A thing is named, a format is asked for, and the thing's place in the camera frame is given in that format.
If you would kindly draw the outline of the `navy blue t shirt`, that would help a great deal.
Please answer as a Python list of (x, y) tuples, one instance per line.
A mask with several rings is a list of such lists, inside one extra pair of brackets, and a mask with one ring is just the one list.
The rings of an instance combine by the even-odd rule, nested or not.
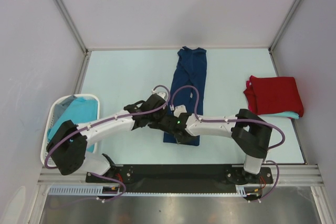
[(173, 105), (185, 106), (187, 113), (191, 115), (203, 115), (207, 75), (206, 50), (183, 47), (177, 54), (178, 61), (170, 89)]

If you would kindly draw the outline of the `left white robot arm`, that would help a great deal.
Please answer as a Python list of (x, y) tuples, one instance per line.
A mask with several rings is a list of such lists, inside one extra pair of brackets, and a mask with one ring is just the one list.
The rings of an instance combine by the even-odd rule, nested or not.
[(105, 154), (88, 152), (87, 148), (110, 135), (146, 127), (163, 117), (169, 98), (166, 92), (156, 92), (146, 101), (129, 104), (111, 117), (81, 124), (65, 121), (46, 147), (45, 167), (52, 169), (48, 165), (52, 159), (54, 168), (64, 176), (80, 170), (97, 174), (105, 182), (112, 181), (116, 175), (112, 160)]

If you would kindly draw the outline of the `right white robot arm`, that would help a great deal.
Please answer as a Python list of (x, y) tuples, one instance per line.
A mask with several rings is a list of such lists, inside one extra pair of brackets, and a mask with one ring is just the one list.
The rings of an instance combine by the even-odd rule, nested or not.
[(187, 144), (203, 135), (231, 138), (245, 153), (245, 160), (237, 178), (233, 172), (226, 174), (231, 174), (231, 180), (238, 185), (260, 181), (261, 165), (267, 156), (272, 128), (246, 109), (240, 109), (238, 114), (229, 117), (179, 112), (162, 117), (152, 128), (171, 134), (179, 144)]

